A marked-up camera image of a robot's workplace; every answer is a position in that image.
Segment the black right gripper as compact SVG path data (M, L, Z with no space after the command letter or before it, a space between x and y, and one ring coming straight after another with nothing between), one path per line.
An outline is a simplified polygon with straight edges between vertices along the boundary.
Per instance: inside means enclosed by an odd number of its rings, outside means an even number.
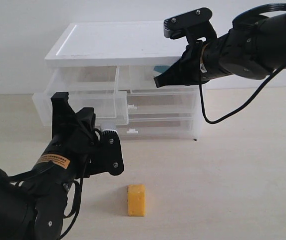
M201 73L203 41L196 40L186 46L181 58L163 74L154 77L157 88L165 86L193 86L207 83Z

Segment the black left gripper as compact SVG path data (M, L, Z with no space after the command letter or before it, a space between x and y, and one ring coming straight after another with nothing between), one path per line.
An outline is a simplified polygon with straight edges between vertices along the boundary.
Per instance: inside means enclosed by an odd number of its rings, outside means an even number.
M77 113L68 103L68 92L56 92L52 103L52 140L33 166L54 164L69 178L88 178L90 158L98 150L101 136L95 128L93 107Z

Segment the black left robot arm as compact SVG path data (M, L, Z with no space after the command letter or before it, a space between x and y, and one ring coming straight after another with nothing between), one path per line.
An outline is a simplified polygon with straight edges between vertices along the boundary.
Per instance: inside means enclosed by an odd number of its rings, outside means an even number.
M60 240L76 221L90 154L99 144L91 107L74 111L67 92L55 93L52 139L30 171L0 169L0 240Z

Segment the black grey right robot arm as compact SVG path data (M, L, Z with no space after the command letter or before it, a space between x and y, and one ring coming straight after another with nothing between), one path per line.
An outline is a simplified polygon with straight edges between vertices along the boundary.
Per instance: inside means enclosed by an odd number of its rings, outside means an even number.
M156 87L202 85L236 75L262 80L286 69L286 3L270 3L235 17L232 28L217 36L202 7L164 20L164 36L188 42L182 56L154 77Z

